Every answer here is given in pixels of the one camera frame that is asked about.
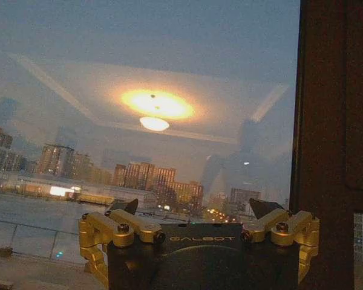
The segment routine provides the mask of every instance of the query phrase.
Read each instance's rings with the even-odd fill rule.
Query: gold metal bracket
[[[159,224],[148,224],[123,210],[84,214],[79,220],[79,252],[87,259],[90,271],[108,287],[108,267],[103,259],[107,245],[112,241],[117,247],[128,247],[134,234],[145,243],[161,243],[165,239]]]
[[[283,209],[275,209],[256,221],[243,225],[243,237],[249,242],[262,242],[268,231],[271,241],[281,247],[296,242],[300,245],[298,283],[310,268],[312,257],[318,255],[320,220],[307,211],[299,211],[289,217]]]

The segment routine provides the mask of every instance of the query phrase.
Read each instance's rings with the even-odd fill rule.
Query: screw
[[[129,225],[128,224],[119,224],[117,229],[120,233],[127,233],[129,231]]]
[[[162,231],[159,231],[153,237],[153,242],[154,243],[162,243],[162,242],[164,242],[164,240],[165,240],[165,233],[163,233]]]
[[[241,233],[241,240],[243,242],[249,243],[252,241],[252,239],[253,239],[253,236],[250,231],[244,231]]]
[[[286,233],[288,232],[289,226],[286,222],[279,222],[276,224],[276,229],[281,233]]]

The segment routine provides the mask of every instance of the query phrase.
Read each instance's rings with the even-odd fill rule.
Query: sky
[[[188,182],[208,156],[239,150],[259,110],[254,151],[279,160],[293,134],[298,23],[299,1],[0,1],[0,126],[33,159],[63,127],[98,164],[125,152]],[[142,132],[120,103],[127,83],[176,88],[196,114],[170,135]]]

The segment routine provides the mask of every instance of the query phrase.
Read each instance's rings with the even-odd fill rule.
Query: window frame
[[[290,209],[314,212],[321,228],[299,289],[348,290],[363,213],[363,0],[303,0],[300,10]]]

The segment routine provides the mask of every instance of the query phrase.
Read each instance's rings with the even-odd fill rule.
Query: ceiling lamp
[[[164,131],[169,127],[168,122],[160,118],[142,117],[140,122],[145,128],[152,131]]]
[[[122,101],[133,111],[158,118],[182,119],[193,113],[191,105],[165,91],[130,91]]]

